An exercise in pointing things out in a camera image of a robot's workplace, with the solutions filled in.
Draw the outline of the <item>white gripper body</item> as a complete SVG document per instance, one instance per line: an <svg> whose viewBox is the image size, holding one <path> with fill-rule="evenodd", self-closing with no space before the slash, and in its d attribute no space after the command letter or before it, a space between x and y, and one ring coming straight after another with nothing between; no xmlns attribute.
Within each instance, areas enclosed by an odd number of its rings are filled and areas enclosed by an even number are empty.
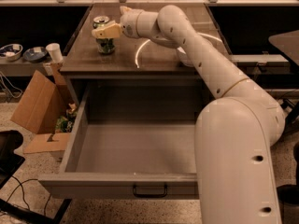
<svg viewBox="0 0 299 224"><path fill-rule="evenodd" d="M132 9L129 14L121 15L121 28L127 37L140 38L137 25L142 9Z"/></svg>

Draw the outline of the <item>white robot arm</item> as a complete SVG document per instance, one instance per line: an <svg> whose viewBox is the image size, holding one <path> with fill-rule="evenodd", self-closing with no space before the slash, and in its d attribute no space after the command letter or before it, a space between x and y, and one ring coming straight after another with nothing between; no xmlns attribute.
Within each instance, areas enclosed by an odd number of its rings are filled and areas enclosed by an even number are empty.
<svg viewBox="0 0 299 224"><path fill-rule="evenodd" d="M270 152L285 127L279 103L199 35L179 7L122 7L119 22L92 34L183 49L214 96L195 123L203 224L282 224Z"/></svg>

